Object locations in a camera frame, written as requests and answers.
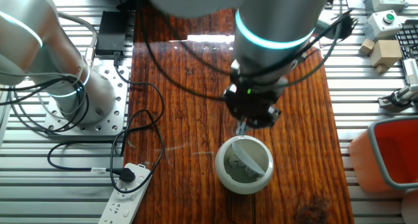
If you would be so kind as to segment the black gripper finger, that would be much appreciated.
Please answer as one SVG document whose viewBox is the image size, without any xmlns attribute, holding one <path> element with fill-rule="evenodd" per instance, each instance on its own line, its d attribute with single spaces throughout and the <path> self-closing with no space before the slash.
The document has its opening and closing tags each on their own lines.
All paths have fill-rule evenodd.
<svg viewBox="0 0 418 224">
<path fill-rule="evenodd" d="M 245 112 L 245 98 L 242 91 L 236 85 L 229 85 L 223 92 L 223 98 L 227 108 L 232 115 L 237 120 L 237 126 L 235 133 L 237 136 L 243 136 L 246 134 L 246 112 Z"/>
<path fill-rule="evenodd" d="M 271 128 L 280 116 L 281 110 L 270 106 L 268 110 L 257 113 L 252 117 L 250 126 L 254 129 Z"/>
</svg>

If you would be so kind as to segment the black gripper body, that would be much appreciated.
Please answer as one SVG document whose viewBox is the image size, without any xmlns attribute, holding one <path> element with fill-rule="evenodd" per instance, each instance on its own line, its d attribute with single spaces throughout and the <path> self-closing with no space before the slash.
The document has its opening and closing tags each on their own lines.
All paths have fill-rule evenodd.
<svg viewBox="0 0 418 224">
<path fill-rule="evenodd" d="M 245 98 L 245 112 L 248 120 L 251 120 L 257 113 L 268 110 L 270 106 L 275 108 L 275 104 L 283 93 L 283 88 L 271 89 L 268 91 L 257 91 L 255 88 L 245 87 L 243 84 L 236 85 L 243 92 Z"/>
</svg>

